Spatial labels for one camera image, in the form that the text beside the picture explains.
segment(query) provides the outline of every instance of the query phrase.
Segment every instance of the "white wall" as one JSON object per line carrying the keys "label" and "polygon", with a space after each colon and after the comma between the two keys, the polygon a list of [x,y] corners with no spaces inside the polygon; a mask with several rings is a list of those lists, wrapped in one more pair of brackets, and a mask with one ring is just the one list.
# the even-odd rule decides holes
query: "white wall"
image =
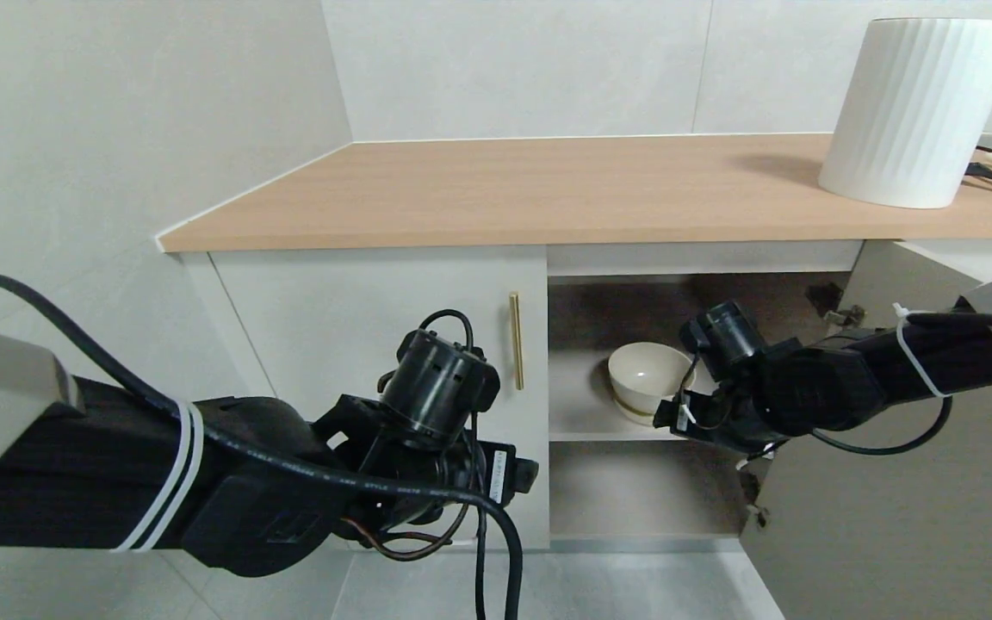
{"label": "white wall", "polygon": [[324,8],[357,141],[831,131],[869,20],[992,17],[992,0]]}
{"label": "white wall", "polygon": [[[248,387],[152,235],[348,141],[316,1],[0,3],[0,271],[165,391]],[[100,377],[3,293],[0,332]],[[241,580],[181,552],[0,549],[0,619],[326,619],[349,565]]]}

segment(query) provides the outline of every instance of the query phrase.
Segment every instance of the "floor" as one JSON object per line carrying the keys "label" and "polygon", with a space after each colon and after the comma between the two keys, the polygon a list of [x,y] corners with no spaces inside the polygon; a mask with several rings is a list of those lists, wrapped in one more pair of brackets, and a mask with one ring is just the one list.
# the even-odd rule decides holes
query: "floor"
{"label": "floor", "polygon": [[[358,554],[333,620],[473,617],[470,554],[413,564]],[[507,556],[486,567],[488,617],[502,617]],[[529,620],[783,620],[741,552],[530,554],[519,616]]]}

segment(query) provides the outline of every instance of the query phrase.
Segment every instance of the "white cabinet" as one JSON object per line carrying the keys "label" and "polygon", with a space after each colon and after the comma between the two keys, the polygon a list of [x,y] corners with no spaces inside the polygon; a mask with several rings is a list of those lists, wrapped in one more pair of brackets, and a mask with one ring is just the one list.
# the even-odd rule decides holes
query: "white cabinet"
{"label": "white cabinet", "polygon": [[[551,248],[550,536],[556,549],[736,545],[747,516],[734,468],[741,455],[626,419],[613,400],[607,357],[638,341],[678,349],[687,320],[729,299],[747,307],[769,342],[796,335],[807,343],[819,340],[826,325],[807,300],[807,287],[843,285],[847,273],[791,272],[799,268],[794,260],[765,257],[739,267],[749,272],[692,274],[713,268],[706,256],[713,258],[716,244],[702,246],[678,252],[677,263],[654,267],[656,275],[641,263],[610,262],[611,272],[622,270],[618,276],[555,275],[568,270],[554,270]],[[847,270],[851,263],[821,266]],[[659,272],[665,270],[672,274]],[[693,386],[705,393],[715,387],[705,369]]]}
{"label": "white cabinet", "polygon": [[[476,344],[501,380],[481,438],[513,443],[536,460],[534,491],[509,506],[527,549],[549,545],[546,248],[218,252],[225,290],[276,395],[317,419],[341,394],[375,397],[381,374],[397,368],[403,337],[426,315],[453,307],[473,323]],[[509,295],[519,294],[524,387],[516,388]],[[450,319],[432,326],[462,340]],[[456,509],[425,527],[442,532]],[[456,538],[469,538],[475,519]],[[503,544],[499,534],[492,545]]]}
{"label": "white cabinet", "polygon": [[[868,326],[893,326],[895,301],[951,307],[980,282],[946,264],[960,259],[869,242],[842,306],[865,307]],[[968,265],[972,274],[985,267]],[[894,407],[838,438],[905,443],[938,407],[937,400]],[[790,441],[759,505],[767,525],[751,519],[741,544],[787,617],[992,617],[992,387],[956,395],[944,430],[905,455],[856,456],[812,438]]]}

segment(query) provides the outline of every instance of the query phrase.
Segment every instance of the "metal bracket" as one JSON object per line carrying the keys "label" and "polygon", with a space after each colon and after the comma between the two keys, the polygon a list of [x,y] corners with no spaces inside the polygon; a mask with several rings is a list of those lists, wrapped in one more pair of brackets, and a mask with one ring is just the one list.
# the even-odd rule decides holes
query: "metal bracket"
{"label": "metal bracket", "polygon": [[851,306],[844,310],[839,310],[841,299],[844,297],[844,289],[835,282],[826,285],[807,287],[806,299],[810,305],[818,311],[819,317],[830,325],[839,328],[854,328],[862,325],[867,311],[860,306]]}
{"label": "metal bracket", "polygon": [[766,530],[769,523],[772,522],[772,514],[766,507],[758,506],[756,504],[748,504],[745,506],[745,510],[749,511],[753,517],[756,517],[756,529]]}

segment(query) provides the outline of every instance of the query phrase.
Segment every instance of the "white ribbed vase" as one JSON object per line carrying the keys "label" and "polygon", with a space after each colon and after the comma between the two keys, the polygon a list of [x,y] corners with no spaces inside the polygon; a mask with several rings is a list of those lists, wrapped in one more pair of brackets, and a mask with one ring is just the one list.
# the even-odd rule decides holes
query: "white ribbed vase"
{"label": "white ribbed vase", "polygon": [[992,20],[875,20],[818,183],[891,207],[948,207],[991,109]]}

